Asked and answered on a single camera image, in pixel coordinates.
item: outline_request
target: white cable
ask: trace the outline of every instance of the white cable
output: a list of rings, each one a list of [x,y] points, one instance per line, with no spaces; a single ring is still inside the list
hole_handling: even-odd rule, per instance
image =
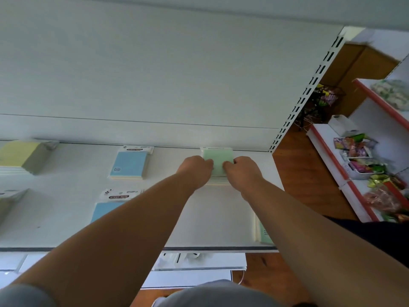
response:
[[[243,279],[244,279],[244,272],[245,272],[245,271],[243,271],[243,276],[241,276],[241,280],[240,280],[240,282],[239,282],[238,284],[241,284],[241,283],[243,282]]]

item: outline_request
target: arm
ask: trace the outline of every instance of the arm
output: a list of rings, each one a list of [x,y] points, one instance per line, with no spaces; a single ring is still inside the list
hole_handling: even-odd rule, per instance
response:
[[[88,225],[13,283],[31,284],[63,306],[129,306],[213,161],[187,158],[176,174]]]
[[[408,304],[409,269],[401,263],[264,180],[250,158],[224,168],[319,306]]]

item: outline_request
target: shelf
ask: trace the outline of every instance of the shelf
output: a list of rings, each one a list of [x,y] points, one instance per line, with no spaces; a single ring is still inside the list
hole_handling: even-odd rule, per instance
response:
[[[0,251],[49,251],[89,224],[103,190],[147,189],[174,174],[186,157],[200,154],[200,149],[155,148],[146,179],[111,180],[108,175],[118,148],[60,144],[39,175],[0,176],[0,189],[29,188],[0,224]],[[270,153],[234,151],[235,157],[241,155],[251,157],[267,180],[283,187]],[[238,191],[207,185],[188,200],[164,250],[276,252],[277,248],[254,241],[253,210]]]
[[[371,90],[371,84],[378,80],[369,80],[365,78],[357,78],[353,80],[354,84],[359,87],[366,95],[385,110],[392,118],[394,118],[403,127],[409,130],[409,111],[399,111],[387,103],[381,96]]]
[[[314,124],[307,135],[310,137],[321,158],[324,160],[351,207],[362,222],[383,221],[381,213],[366,205],[363,194],[370,188],[367,180],[349,180],[342,165],[344,160],[334,147],[333,139],[339,135],[328,124]]]

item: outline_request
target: green sticky note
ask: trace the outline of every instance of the green sticky note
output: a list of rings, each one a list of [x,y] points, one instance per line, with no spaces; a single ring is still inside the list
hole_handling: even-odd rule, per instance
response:
[[[226,176],[226,171],[223,169],[223,163],[228,161],[233,163],[233,150],[230,148],[204,148],[202,157],[204,160],[213,160],[213,177]]]

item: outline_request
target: yellow sticky note stack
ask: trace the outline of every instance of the yellow sticky note stack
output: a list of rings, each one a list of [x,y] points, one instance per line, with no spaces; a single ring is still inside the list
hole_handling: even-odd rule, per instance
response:
[[[8,142],[0,149],[0,175],[36,174],[50,152],[43,142]]]

